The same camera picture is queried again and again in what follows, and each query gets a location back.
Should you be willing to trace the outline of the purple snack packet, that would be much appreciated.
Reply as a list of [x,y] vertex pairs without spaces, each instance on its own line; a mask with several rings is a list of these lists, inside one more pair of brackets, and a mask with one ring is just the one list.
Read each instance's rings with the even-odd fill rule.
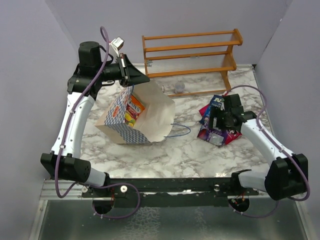
[[200,127],[197,138],[219,147],[224,145],[226,135],[218,128],[209,128],[209,120],[206,119]]

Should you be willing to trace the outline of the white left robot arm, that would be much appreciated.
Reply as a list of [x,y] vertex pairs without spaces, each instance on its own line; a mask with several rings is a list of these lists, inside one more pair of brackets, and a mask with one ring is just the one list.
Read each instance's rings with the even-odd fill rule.
[[59,134],[50,153],[43,153],[40,158],[41,164],[55,181],[69,180],[93,186],[94,193],[101,198],[110,193],[109,175],[80,158],[89,113],[102,87],[118,81],[122,87],[129,89],[150,81],[126,54],[120,53],[109,61],[102,60],[102,49],[95,41],[79,45],[79,63],[67,81],[67,104]]

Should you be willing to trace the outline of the blue kettle chips bag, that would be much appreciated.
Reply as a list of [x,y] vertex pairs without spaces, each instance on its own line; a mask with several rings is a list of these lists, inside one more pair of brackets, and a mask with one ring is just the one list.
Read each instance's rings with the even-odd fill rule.
[[208,106],[206,107],[204,114],[202,116],[202,119],[200,123],[204,126],[207,126],[209,124],[210,120],[210,113],[211,113],[211,108],[221,108],[223,105],[224,98],[222,95],[214,95],[212,99],[210,100]]

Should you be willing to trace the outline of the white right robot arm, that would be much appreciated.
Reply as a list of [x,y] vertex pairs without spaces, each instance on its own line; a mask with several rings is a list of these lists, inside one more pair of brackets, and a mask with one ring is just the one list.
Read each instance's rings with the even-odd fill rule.
[[233,181],[229,184],[234,195],[240,196],[252,188],[278,201],[310,191],[305,155],[295,154],[271,135],[254,112],[244,110],[238,94],[217,96],[215,100],[217,105],[210,107],[208,126],[242,134],[258,149],[269,166],[267,172],[250,169],[234,172]]

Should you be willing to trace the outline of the checkered paper bag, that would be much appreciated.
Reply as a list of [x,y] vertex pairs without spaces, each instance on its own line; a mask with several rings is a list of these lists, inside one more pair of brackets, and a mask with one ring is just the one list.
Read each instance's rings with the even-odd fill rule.
[[[125,123],[127,102],[131,95],[140,100],[145,107],[134,127]],[[191,132],[189,127],[174,122],[175,113],[175,102],[151,80],[122,88],[97,120],[95,127],[116,144],[157,143]]]

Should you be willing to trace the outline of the orange candy packet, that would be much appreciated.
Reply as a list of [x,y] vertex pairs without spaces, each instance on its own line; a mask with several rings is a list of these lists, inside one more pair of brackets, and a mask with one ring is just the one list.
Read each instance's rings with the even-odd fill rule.
[[134,95],[128,99],[124,120],[126,125],[133,128],[141,113],[145,110],[145,106]]

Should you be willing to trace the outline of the pink real chips bag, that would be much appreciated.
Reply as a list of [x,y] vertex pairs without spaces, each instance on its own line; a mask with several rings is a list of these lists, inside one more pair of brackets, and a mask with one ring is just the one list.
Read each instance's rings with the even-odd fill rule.
[[[204,114],[207,106],[208,106],[208,104],[199,110],[201,117],[203,117],[203,114]],[[224,145],[222,145],[222,146],[228,145],[230,142],[236,140],[238,137],[241,136],[240,133],[235,132],[233,130],[221,130],[221,131],[225,134],[225,142],[224,142]]]

